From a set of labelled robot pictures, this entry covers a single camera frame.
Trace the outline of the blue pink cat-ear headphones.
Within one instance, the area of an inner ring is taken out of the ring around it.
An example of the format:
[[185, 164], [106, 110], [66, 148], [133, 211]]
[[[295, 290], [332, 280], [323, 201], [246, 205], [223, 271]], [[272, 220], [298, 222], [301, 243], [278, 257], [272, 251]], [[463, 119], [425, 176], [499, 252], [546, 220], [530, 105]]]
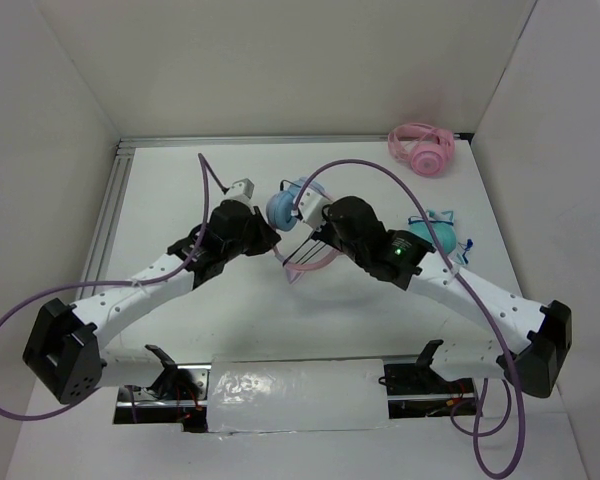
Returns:
[[[333, 200], [319, 183], [315, 181], [309, 182], [307, 177], [300, 177], [298, 180], [288, 181], [288, 184], [289, 186], [287, 188], [281, 188], [278, 193], [271, 197], [266, 205], [266, 215], [269, 225], [274, 230], [283, 232], [291, 231], [298, 222], [298, 219], [293, 215], [293, 206], [296, 197], [300, 194], [300, 190], [304, 186], [306, 186], [304, 196], [309, 200]], [[337, 250], [331, 248], [324, 257], [315, 262], [310, 262], [310, 259], [325, 247], [326, 244], [322, 244], [318, 250], [311, 250], [296, 261], [292, 260], [296, 252], [289, 254], [287, 257], [282, 255], [277, 247], [273, 248], [273, 252], [275, 257], [282, 264], [288, 283], [293, 285], [305, 273], [325, 268], [340, 255]]]

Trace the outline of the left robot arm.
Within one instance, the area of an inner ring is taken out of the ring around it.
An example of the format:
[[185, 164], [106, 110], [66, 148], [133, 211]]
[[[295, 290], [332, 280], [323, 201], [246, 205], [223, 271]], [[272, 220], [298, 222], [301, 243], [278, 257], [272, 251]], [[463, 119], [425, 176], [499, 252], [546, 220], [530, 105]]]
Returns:
[[122, 285], [68, 305], [58, 298], [38, 311], [23, 360], [62, 405], [96, 389], [101, 352], [135, 321], [220, 275], [238, 256], [258, 256], [281, 237], [258, 208], [224, 200], [165, 254]]

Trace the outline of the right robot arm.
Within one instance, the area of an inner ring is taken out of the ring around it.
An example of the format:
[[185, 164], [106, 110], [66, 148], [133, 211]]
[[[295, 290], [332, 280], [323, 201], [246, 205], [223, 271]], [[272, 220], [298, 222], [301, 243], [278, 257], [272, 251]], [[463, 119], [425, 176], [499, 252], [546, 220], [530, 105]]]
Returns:
[[505, 379], [535, 398], [552, 394], [573, 343], [572, 311], [508, 292], [453, 264], [433, 244], [386, 228], [364, 200], [347, 196], [322, 210], [319, 237], [374, 279], [427, 297], [495, 336], [464, 350], [434, 339], [418, 357], [416, 379], [428, 392], [465, 377]]

